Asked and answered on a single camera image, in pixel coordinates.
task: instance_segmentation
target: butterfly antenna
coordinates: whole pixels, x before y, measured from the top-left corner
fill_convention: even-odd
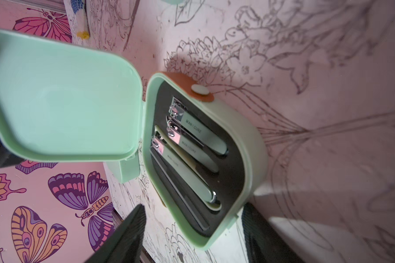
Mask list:
[[[4,261],[3,261],[3,256],[2,256],[2,252],[3,252],[3,248],[1,247],[1,248],[0,248],[0,258],[2,259],[2,263],[4,263]]]

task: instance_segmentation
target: chrome clipper jaw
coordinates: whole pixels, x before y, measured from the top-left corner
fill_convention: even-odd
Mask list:
[[[196,137],[193,136],[193,134],[189,133],[186,129],[183,129],[181,127],[181,125],[178,122],[176,122],[173,118],[166,116],[165,119],[167,121],[167,133],[172,139],[178,138],[179,135],[180,136],[189,135],[190,138],[193,139],[193,142],[198,144],[200,147],[204,146],[204,144],[202,144],[202,142],[200,142],[200,140],[196,139]]]
[[[181,101],[173,97],[173,100],[171,101],[171,105],[169,108],[170,116],[174,120],[180,122],[181,119],[183,118],[184,112],[186,111],[187,108],[183,105],[183,103],[181,103]]]
[[[162,155],[164,153],[165,141],[157,131],[155,131],[155,134],[152,136],[151,146],[160,155]]]

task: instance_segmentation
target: orange butterfly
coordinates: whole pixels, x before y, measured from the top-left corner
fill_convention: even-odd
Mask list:
[[[32,209],[26,206],[16,208],[12,216],[12,239],[22,263],[39,263],[56,253],[67,237],[67,229],[54,224],[48,237],[47,224]]]

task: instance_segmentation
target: line drawing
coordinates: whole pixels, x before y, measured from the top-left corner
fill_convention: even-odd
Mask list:
[[[155,246],[151,236],[148,233],[145,233],[143,246],[151,255],[152,259],[156,262],[168,262],[167,258],[161,253],[161,251]]]
[[[395,0],[309,2],[270,0],[264,15],[242,6],[225,39],[182,40],[167,53],[165,67],[202,85],[234,87],[268,87],[275,72],[289,71],[290,85],[301,94],[313,64],[333,68],[358,54],[372,55],[395,21]]]
[[[165,251],[167,257],[174,263],[180,262],[200,262],[196,252],[190,247],[182,235],[177,234],[176,223],[171,225],[171,228],[165,229]]]
[[[2,255],[2,252],[3,252],[3,248],[1,247],[1,248],[0,248],[0,259],[2,260],[2,263],[5,263],[5,262],[3,261],[3,255]]]
[[[205,251],[206,256],[208,257],[208,261],[211,263],[216,263],[216,259],[214,255],[212,254],[212,251],[210,249]]]
[[[258,130],[269,155],[274,157],[268,178],[279,209],[300,235],[317,247],[339,254],[295,207],[288,186],[288,167],[294,153],[308,140],[395,124],[395,110],[309,130],[286,118],[253,91],[275,85],[274,78],[262,73],[279,69],[290,71],[290,83],[300,94],[309,86],[309,67],[313,63],[333,68],[345,66],[356,55],[372,55],[395,20],[395,0],[366,0],[362,4],[329,1],[329,5],[318,6],[319,10],[309,15],[303,14],[304,1],[290,2],[303,6],[290,13],[292,8],[285,8],[288,1],[279,1],[283,5],[273,7],[274,12],[265,16],[257,15],[248,6],[239,8],[235,14],[238,25],[226,31],[225,39],[206,36],[181,40],[174,52],[167,52],[164,66],[167,71],[192,77],[214,94],[233,96],[263,120]],[[385,15],[378,21],[369,20],[380,8],[386,9]],[[271,152],[273,146],[282,147],[276,156]]]
[[[380,259],[395,263],[395,236],[375,226],[379,239],[363,238],[369,249]]]
[[[91,0],[86,11],[91,17],[91,42],[98,49],[122,52],[133,28],[140,0]]]
[[[370,212],[395,212],[395,181],[367,202]]]
[[[139,154],[139,169],[140,169],[140,175],[135,178],[135,180],[138,181],[139,187],[141,189],[142,195],[136,196],[138,202],[137,203],[145,203],[152,212],[155,212],[155,203],[152,199],[149,199],[149,194],[148,194],[148,187],[149,187],[149,178],[148,175],[146,174],[145,171],[145,165],[143,162],[143,156],[142,156],[142,139],[139,140],[139,145],[138,145],[138,154]]]
[[[186,0],[176,7],[176,20],[174,26],[190,22],[205,3],[205,0]]]
[[[141,77],[142,81],[142,101],[146,101],[146,90],[148,88],[148,79]]]
[[[121,185],[123,185],[123,188],[124,188],[124,191],[122,191],[122,195],[124,197],[124,200],[129,200],[130,204],[132,205],[131,209],[135,208],[136,207],[136,202],[133,201],[132,195],[130,194],[129,190],[127,189],[127,186],[125,184],[121,184]]]

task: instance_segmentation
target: pink butterfly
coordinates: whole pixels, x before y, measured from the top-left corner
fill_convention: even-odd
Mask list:
[[[25,17],[16,20],[13,30],[68,43],[72,42],[67,15],[53,11],[48,13],[44,9],[27,9],[38,11],[42,13],[43,17]]]

